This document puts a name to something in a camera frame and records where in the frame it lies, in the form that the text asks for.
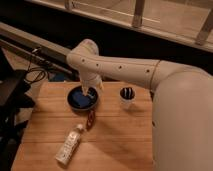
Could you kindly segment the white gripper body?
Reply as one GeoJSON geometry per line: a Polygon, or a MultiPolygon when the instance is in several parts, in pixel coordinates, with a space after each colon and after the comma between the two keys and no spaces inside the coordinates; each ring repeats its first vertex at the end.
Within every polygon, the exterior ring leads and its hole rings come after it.
{"type": "Polygon", "coordinates": [[[80,70],[79,76],[84,95],[88,94],[88,90],[90,88],[95,88],[98,91],[103,89],[102,78],[99,74],[90,72],[88,70],[80,70]]]}

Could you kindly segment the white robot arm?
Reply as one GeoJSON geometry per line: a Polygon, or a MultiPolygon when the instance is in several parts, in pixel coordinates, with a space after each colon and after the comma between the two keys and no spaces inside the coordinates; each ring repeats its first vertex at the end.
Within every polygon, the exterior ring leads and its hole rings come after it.
{"type": "Polygon", "coordinates": [[[154,93],[154,171],[213,171],[213,75],[163,60],[104,57],[90,39],[66,60],[87,87],[106,76],[154,93]]]}

